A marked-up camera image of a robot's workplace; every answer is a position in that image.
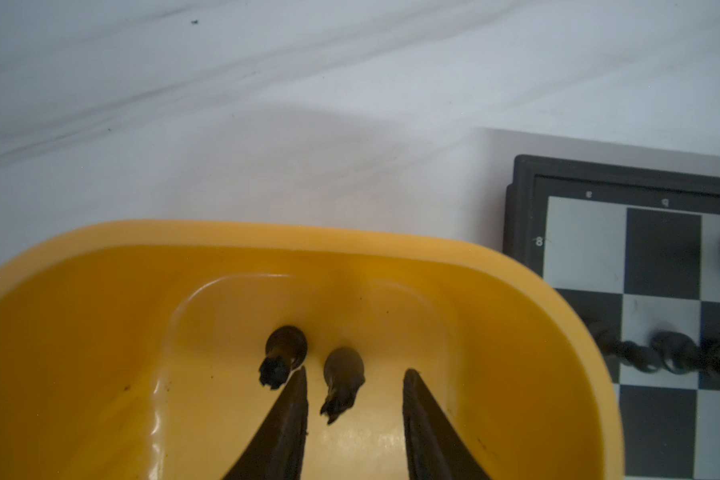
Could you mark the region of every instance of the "chessboard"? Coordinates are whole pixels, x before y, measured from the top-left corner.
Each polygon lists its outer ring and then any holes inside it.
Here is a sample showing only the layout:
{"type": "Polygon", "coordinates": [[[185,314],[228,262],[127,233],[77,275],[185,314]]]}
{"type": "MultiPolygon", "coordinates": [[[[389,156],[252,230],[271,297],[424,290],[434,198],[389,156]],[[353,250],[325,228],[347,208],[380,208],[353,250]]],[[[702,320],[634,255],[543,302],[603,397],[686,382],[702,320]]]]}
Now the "chessboard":
{"type": "MultiPolygon", "coordinates": [[[[622,342],[720,341],[720,178],[521,155],[504,252],[622,342]]],[[[606,364],[626,478],[720,480],[720,376],[606,364]]]]}

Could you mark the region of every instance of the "white marble surface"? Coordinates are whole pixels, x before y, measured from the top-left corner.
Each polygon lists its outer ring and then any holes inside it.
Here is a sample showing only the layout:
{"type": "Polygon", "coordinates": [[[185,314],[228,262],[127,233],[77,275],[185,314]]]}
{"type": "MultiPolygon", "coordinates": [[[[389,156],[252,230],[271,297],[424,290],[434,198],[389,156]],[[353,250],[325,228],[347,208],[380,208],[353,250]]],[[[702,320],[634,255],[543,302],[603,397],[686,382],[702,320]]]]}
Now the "white marble surface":
{"type": "Polygon", "coordinates": [[[133,217],[498,248],[516,154],[646,164],[506,130],[720,175],[720,2],[0,0],[0,263],[133,217]]]}

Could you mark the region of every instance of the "chessboard black frame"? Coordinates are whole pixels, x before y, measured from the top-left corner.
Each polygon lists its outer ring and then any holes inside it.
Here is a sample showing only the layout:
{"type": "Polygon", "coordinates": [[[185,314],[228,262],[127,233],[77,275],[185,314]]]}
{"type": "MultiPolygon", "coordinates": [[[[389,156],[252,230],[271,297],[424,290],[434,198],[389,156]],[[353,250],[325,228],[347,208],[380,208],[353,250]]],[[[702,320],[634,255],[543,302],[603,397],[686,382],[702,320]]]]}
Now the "chessboard black frame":
{"type": "Polygon", "coordinates": [[[657,193],[694,194],[700,196],[696,198],[694,205],[683,205],[681,201],[672,209],[698,213],[707,210],[707,213],[720,214],[717,205],[714,207],[710,205],[709,209],[700,209],[697,204],[699,198],[703,197],[714,197],[716,204],[720,202],[720,177],[519,155],[514,159],[512,184],[507,186],[502,251],[537,274],[541,274],[541,264],[544,259],[539,258],[540,249],[532,248],[534,230],[538,232],[540,222],[546,221],[549,197],[547,188],[538,187],[538,180],[543,179],[595,184],[600,190],[609,190],[613,195],[612,198],[602,199],[603,201],[629,203],[635,206],[659,206],[655,202],[657,193]],[[635,189],[633,192],[637,191],[644,195],[638,195],[637,198],[633,196],[627,202],[620,201],[617,191],[622,187],[632,187],[635,189]],[[544,218],[537,218],[537,212],[542,213],[544,218]]]}

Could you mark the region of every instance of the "white square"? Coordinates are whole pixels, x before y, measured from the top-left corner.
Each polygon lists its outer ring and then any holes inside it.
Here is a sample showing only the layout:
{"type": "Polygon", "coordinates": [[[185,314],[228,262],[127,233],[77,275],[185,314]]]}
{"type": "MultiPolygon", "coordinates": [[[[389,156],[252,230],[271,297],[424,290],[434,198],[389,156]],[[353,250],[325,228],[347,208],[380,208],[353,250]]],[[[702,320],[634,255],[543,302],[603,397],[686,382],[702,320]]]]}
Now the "white square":
{"type": "MultiPolygon", "coordinates": [[[[699,344],[701,336],[701,302],[661,296],[624,295],[621,304],[621,339],[632,340],[648,346],[655,332],[685,333],[699,344]]],[[[632,366],[620,365],[619,383],[667,387],[673,389],[696,389],[699,385],[697,372],[675,375],[667,370],[643,373],[632,366]]]]}
{"type": "Polygon", "coordinates": [[[544,244],[554,288],[624,292],[625,205],[549,197],[544,244]]]}
{"type": "Polygon", "coordinates": [[[720,215],[701,216],[701,300],[720,302],[720,215]]]}
{"type": "Polygon", "coordinates": [[[699,390],[696,398],[694,478],[720,480],[720,392],[699,390]]]}

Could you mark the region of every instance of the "yellow plastic tray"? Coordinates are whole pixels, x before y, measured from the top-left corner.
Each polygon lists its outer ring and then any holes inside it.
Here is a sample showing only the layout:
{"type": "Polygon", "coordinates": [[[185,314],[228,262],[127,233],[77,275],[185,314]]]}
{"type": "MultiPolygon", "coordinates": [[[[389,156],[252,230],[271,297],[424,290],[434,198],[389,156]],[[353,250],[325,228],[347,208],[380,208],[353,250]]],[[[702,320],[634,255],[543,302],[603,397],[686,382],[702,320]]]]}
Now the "yellow plastic tray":
{"type": "Polygon", "coordinates": [[[522,265],[451,240],[185,221],[90,226],[0,268],[0,478],[221,478],[279,394],[258,367],[286,323],[309,341],[305,480],[408,478],[409,367],[494,480],[622,479],[604,362],[522,265]],[[340,345],[366,383],[328,427],[340,345]]]}

